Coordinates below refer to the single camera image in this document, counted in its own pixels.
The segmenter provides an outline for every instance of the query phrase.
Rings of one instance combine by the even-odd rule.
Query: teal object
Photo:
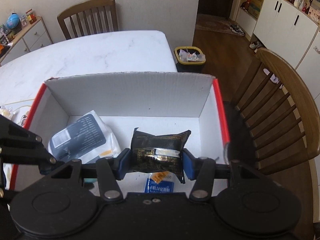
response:
[[[9,29],[13,29],[18,26],[20,22],[19,16],[16,13],[13,13],[12,15],[9,16],[7,20],[7,27]]]

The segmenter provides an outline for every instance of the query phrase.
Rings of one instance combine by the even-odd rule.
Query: chair seat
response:
[[[254,167],[256,162],[255,146],[249,129],[237,109],[232,107],[229,102],[224,101],[223,105],[230,135],[228,159],[240,160],[241,162]]]

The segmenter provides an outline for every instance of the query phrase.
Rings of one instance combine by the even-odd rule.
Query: black snack package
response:
[[[170,171],[185,183],[181,151],[191,131],[155,136],[137,129],[134,129],[131,141],[131,170],[144,173]]]

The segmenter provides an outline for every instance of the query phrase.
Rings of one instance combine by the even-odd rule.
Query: white drawer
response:
[[[3,61],[1,62],[1,66],[3,66],[4,64],[7,64],[8,62],[21,57],[25,54],[27,54],[29,52],[29,50],[27,49],[27,46],[25,45],[23,39],[20,39],[14,46],[13,48],[10,50],[10,52],[8,53],[7,56],[5,56],[5,58],[3,59]]]
[[[24,36],[23,39],[29,48],[45,33],[42,21],[39,21],[35,26],[33,26]]]
[[[36,41],[35,44],[30,48],[30,51],[34,51],[37,49],[41,49],[45,46],[48,46],[51,44],[51,41],[47,35],[47,33],[42,34],[42,36]]]

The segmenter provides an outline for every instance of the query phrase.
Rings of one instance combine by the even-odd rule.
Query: door mat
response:
[[[218,33],[229,33],[237,36],[241,36],[230,30],[230,25],[235,24],[234,22],[228,21],[225,18],[198,14],[196,20],[196,30],[212,31]]]

